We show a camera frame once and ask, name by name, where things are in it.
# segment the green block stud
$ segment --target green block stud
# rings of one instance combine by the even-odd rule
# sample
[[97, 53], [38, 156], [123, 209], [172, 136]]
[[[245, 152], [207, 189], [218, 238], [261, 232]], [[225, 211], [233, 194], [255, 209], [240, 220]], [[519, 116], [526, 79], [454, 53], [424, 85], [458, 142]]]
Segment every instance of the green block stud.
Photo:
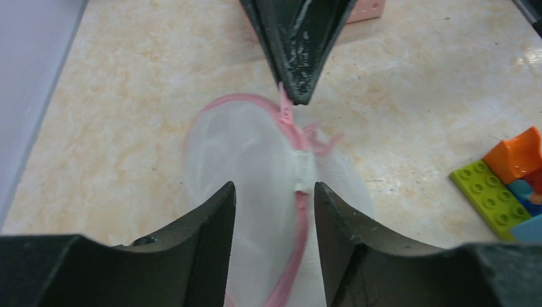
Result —
[[499, 238], [516, 240], [510, 228], [531, 216], [487, 164], [478, 160], [453, 171], [450, 177]]

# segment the tabletop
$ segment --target tabletop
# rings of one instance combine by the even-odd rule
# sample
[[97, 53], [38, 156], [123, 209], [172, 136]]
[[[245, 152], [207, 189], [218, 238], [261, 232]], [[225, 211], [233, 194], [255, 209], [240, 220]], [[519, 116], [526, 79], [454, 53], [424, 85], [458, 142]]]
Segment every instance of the tabletop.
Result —
[[[449, 179], [542, 127], [542, 42], [511, 0], [390, 0], [347, 25], [302, 108], [365, 180], [377, 220], [440, 247], [496, 240]], [[91, 0], [3, 234], [128, 244], [185, 214], [191, 119], [278, 94], [237, 0]]]

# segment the pink box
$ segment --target pink box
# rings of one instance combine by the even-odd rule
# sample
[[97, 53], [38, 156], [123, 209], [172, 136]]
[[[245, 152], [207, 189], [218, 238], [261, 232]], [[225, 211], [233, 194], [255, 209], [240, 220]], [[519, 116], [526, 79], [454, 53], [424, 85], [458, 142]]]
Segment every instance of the pink box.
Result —
[[[346, 21], [347, 24], [362, 20], [372, 19], [382, 16], [386, 0], [357, 0], [356, 5], [352, 9], [350, 18]], [[258, 41], [258, 36], [251, 27], [252, 38]]]

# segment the blue toy block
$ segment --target blue toy block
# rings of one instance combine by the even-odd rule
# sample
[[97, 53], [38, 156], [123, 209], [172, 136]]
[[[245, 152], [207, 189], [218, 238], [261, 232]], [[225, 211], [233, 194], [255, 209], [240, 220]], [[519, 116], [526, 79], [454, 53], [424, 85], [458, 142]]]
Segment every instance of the blue toy block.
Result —
[[542, 206], [537, 206], [529, 201], [529, 196], [534, 193], [534, 190], [527, 181], [523, 179], [514, 180], [506, 187], [532, 216], [542, 213]]
[[510, 228], [510, 232], [520, 242], [541, 243], [542, 215], [533, 217], [528, 221]]

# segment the marble surface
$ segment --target marble surface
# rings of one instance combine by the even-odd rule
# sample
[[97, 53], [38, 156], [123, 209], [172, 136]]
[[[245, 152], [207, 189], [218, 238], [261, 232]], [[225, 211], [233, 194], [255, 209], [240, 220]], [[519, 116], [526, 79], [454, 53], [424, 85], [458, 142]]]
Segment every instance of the marble surface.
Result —
[[[345, 27], [311, 105], [378, 219], [495, 240], [448, 174], [542, 127], [542, 42], [511, 0], [394, 0]], [[127, 244], [186, 213], [183, 136], [227, 93], [276, 99], [237, 0], [91, 0], [3, 228]]]

